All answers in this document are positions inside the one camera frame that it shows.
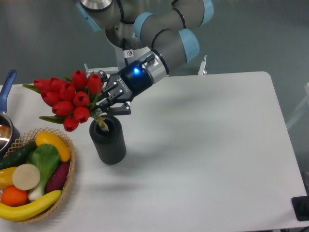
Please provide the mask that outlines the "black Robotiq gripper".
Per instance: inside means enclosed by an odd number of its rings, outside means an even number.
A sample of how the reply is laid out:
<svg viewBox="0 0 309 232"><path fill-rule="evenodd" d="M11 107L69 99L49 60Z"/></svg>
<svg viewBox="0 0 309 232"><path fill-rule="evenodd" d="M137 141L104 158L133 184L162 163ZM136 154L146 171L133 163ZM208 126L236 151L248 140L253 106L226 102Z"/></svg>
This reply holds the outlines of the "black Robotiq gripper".
<svg viewBox="0 0 309 232"><path fill-rule="evenodd" d="M105 115L130 115L130 101L153 85L143 61L134 61L119 72L109 76L103 70L97 75L105 87L102 88L98 108Z"/></svg>

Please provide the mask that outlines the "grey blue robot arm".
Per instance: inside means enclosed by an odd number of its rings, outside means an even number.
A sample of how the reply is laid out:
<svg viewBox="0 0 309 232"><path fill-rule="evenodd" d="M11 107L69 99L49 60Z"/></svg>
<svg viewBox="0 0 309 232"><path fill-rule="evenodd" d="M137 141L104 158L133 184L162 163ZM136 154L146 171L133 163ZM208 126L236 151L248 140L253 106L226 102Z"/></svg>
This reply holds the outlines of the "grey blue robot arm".
<svg viewBox="0 0 309 232"><path fill-rule="evenodd" d="M105 29L118 51L118 71L104 78L94 113L128 115L130 103L199 54L192 32L213 17L210 0L173 0L162 15L146 0L80 0L77 8L93 30Z"/></svg>

